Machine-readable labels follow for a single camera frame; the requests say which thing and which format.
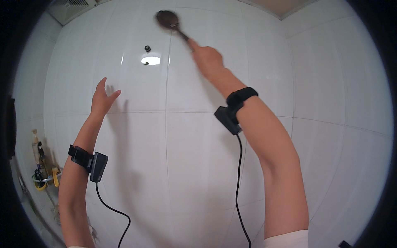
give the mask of spoon handle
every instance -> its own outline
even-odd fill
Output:
[[[179,34],[182,36],[182,38],[187,42],[189,40],[189,37],[185,35],[182,31],[178,30]]]

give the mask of white sleeve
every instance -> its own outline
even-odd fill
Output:
[[[308,230],[300,230],[265,239],[264,248],[308,248]]]

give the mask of bottle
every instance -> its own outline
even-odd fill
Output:
[[[39,157],[40,167],[45,170],[47,175],[52,175],[52,168],[51,168],[51,165],[47,163],[46,156],[44,155],[44,150],[42,148],[41,141],[39,141],[37,143],[37,149],[39,150],[39,155],[40,155],[40,157]]]
[[[32,130],[33,134],[35,135],[34,139],[33,139],[33,143],[32,143],[32,149],[33,149],[33,155],[35,156],[35,161],[36,161],[36,166],[37,169],[40,171],[41,176],[43,177],[43,179],[48,178],[48,173],[45,170],[45,168],[40,166],[40,153],[39,153],[39,139],[37,137],[37,129],[33,129]]]

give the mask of ceiling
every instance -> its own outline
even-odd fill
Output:
[[[239,0],[257,7],[264,8],[280,19],[284,19],[304,6],[316,0]]]

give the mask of hand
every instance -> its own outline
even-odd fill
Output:
[[[215,48],[201,47],[192,39],[189,39],[188,43],[201,74],[212,82],[225,69],[222,55]]]
[[[99,84],[96,86],[96,90],[93,96],[93,103],[91,104],[91,115],[104,118],[110,107],[121,94],[121,90],[118,90],[107,96],[105,92],[106,77],[104,77]]]

